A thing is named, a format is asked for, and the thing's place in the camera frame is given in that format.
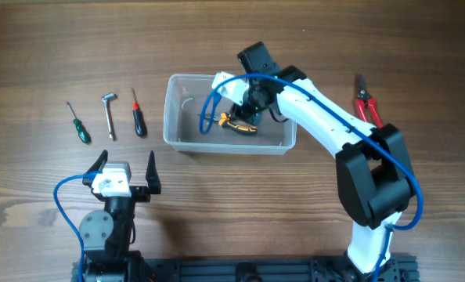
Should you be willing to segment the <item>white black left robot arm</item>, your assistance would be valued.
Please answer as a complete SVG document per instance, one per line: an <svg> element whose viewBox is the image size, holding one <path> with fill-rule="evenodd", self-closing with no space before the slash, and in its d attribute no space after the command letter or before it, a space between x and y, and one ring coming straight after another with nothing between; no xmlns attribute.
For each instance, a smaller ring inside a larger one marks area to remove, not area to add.
<svg viewBox="0 0 465 282"><path fill-rule="evenodd" d="M149 155L145 186L132 186L129 163L108 161L103 151L87 170L82 183L103 202L103 209L89 212L80 223L83 244L80 261L73 264L72 281L156 281L157 275L135 242L135 206L161 193L154 153Z"/></svg>

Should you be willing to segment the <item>red handled snips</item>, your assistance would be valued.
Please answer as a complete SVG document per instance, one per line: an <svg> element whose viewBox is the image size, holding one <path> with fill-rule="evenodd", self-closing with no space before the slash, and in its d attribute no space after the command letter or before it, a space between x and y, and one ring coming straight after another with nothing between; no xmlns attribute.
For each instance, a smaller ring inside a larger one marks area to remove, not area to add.
<svg viewBox="0 0 465 282"><path fill-rule="evenodd" d="M355 76L355 88L355 109L359 118L364 122L374 124L377 128L382 128L384 124L377 112L377 101L369 93L366 80L361 74Z"/></svg>

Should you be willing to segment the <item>green handled screwdriver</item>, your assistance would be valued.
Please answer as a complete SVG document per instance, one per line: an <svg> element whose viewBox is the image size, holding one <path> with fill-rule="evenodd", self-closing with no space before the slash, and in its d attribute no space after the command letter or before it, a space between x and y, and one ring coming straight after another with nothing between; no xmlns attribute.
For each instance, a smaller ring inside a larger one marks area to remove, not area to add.
<svg viewBox="0 0 465 282"><path fill-rule="evenodd" d="M73 116L73 123L76 128L77 134L79 139L85 143L85 144L90 144L91 142L91 136L87 132L85 126L82 124L82 122L77 118L76 114L74 113L74 110L72 109L72 106L70 103L67 101L67 106Z"/></svg>

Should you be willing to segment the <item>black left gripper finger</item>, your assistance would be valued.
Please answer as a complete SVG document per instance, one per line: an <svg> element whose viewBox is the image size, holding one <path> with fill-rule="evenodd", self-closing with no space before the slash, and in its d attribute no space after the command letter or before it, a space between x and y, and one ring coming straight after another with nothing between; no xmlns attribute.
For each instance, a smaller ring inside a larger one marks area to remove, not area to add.
<svg viewBox="0 0 465 282"><path fill-rule="evenodd" d="M145 178L146 178L147 186L148 186L150 193L161 194L160 178L157 173L155 154L152 150L150 151L150 156L149 156L148 165L146 168Z"/></svg>
<svg viewBox="0 0 465 282"><path fill-rule="evenodd" d="M102 153L97 158L97 160L87 170L86 173L101 171L103 166L107 162L107 160L108 160L108 152L107 152L107 150L103 150Z"/></svg>

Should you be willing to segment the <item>orange black needle-nose pliers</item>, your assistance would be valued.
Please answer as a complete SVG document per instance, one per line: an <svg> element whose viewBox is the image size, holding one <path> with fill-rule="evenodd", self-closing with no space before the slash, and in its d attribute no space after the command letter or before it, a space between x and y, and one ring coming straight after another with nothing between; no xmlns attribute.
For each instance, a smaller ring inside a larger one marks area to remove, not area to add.
<svg viewBox="0 0 465 282"><path fill-rule="evenodd" d="M253 125L240 125L236 123L230 114L224 112L220 114L198 114L200 118L203 118L208 125L211 123L217 123L220 127L230 129L231 131L244 135L244 136L252 136L258 133L258 129L256 126Z"/></svg>

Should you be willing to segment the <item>silver L-shaped socket wrench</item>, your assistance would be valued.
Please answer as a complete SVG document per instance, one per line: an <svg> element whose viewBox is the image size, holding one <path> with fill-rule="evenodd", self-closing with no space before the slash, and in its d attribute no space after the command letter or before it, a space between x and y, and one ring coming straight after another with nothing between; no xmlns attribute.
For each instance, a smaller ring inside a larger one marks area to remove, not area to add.
<svg viewBox="0 0 465 282"><path fill-rule="evenodd" d="M113 124L112 116L111 116L111 112L110 112L110 101L114 100L116 98L117 98L117 95L114 92L108 93L105 96L101 97L101 100L102 100L104 108L105 108L107 126L108 126L108 130L109 130L109 137L113 141L116 140L116 136L115 136L114 124Z"/></svg>

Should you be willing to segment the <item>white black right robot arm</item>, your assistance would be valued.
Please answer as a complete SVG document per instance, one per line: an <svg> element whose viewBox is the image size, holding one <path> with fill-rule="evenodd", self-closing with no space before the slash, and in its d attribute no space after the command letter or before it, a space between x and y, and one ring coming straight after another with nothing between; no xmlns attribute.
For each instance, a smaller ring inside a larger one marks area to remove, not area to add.
<svg viewBox="0 0 465 282"><path fill-rule="evenodd" d="M241 51L249 88L234 114L251 123L275 107L309 132L336 162L337 192L353 221L347 257L361 274L377 278L390 259L396 230L411 230L424 209L420 184L401 132L363 121L325 97L295 66L281 68L263 42Z"/></svg>

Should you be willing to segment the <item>black red handled screwdriver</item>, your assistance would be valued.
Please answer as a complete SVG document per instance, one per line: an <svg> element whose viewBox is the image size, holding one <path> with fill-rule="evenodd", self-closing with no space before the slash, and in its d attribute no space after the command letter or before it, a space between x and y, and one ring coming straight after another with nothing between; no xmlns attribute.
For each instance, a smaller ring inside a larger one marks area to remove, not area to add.
<svg viewBox="0 0 465 282"><path fill-rule="evenodd" d="M132 113L134 118L135 134L138 137L145 137L147 135L146 123L143 119L142 111L140 110L139 104L136 99L135 90L131 88L134 102L132 104Z"/></svg>

